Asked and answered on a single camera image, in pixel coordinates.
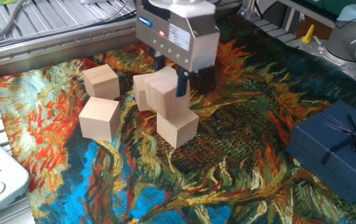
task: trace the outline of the yellow object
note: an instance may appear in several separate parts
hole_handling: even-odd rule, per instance
[[[311,27],[309,28],[309,30],[307,32],[307,35],[305,37],[303,37],[301,39],[301,41],[303,41],[305,43],[309,43],[312,39],[312,34],[314,33],[314,28],[315,28],[315,26],[311,25]]]

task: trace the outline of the blue gift box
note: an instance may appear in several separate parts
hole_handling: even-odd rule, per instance
[[[338,101],[297,125],[286,150],[352,204],[356,201],[356,109]]]

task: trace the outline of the gift box lid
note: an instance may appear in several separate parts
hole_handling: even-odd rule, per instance
[[[353,151],[350,136],[326,125],[334,122],[324,114],[352,130],[349,114],[356,128],[356,109],[338,101],[326,108],[323,113],[315,114],[297,125],[291,134],[291,140],[310,152],[316,162],[324,161],[328,169],[356,190],[356,152]],[[327,152],[331,149],[338,150],[328,156]]]

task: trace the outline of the metal grating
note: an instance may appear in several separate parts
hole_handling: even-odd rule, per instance
[[[81,4],[78,0],[31,0],[25,2],[15,19],[12,29],[0,39],[19,40],[22,37],[43,34],[69,27],[80,27],[97,19],[118,13],[115,17],[135,11],[132,0],[125,7],[123,0],[110,0],[96,4]],[[16,4],[0,6],[0,29],[2,29]]]

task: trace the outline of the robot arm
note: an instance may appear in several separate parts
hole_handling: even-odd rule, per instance
[[[188,79],[215,63],[220,33],[215,6],[203,0],[137,0],[136,37],[148,44],[156,71],[168,57],[179,68],[177,97],[186,92]]]

